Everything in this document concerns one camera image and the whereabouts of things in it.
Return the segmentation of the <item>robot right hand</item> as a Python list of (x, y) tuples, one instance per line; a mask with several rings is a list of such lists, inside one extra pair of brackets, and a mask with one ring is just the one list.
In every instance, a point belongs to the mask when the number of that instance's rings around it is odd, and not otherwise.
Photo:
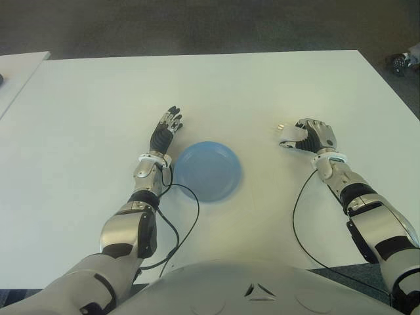
[(317, 119), (304, 118), (292, 126), (283, 126), (279, 145), (318, 154), (336, 152), (337, 140), (332, 128)]

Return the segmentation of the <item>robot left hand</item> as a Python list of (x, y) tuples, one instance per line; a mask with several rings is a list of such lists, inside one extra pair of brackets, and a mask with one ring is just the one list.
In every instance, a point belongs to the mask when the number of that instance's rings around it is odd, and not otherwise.
[(149, 150), (163, 155), (166, 154), (175, 133), (183, 126), (181, 119), (180, 108), (176, 106), (169, 108), (152, 133)]

